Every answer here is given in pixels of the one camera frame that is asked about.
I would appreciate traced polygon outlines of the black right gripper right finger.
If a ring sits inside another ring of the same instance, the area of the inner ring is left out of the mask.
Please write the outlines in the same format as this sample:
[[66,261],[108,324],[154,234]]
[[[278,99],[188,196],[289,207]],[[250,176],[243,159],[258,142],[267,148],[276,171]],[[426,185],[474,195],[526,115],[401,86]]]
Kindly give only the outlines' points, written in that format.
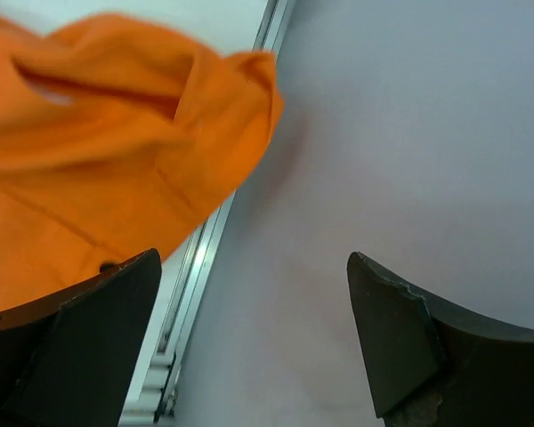
[[385,425],[534,426],[534,329],[461,307],[359,252],[346,269]]

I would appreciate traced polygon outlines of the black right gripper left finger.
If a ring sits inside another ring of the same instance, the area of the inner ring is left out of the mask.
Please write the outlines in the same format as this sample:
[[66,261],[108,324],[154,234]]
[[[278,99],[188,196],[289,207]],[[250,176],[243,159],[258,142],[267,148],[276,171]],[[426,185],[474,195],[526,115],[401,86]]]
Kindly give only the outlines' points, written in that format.
[[0,426],[116,426],[161,279],[156,249],[0,311]]

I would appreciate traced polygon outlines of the orange trousers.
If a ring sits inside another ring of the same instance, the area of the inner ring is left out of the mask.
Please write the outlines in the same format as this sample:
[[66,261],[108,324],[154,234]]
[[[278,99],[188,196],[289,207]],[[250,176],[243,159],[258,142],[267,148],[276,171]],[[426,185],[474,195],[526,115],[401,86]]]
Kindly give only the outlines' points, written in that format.
[[223,56],[99,13],[0,16],[0,311],[171,254],[255,169],[283,109],[271,52]]

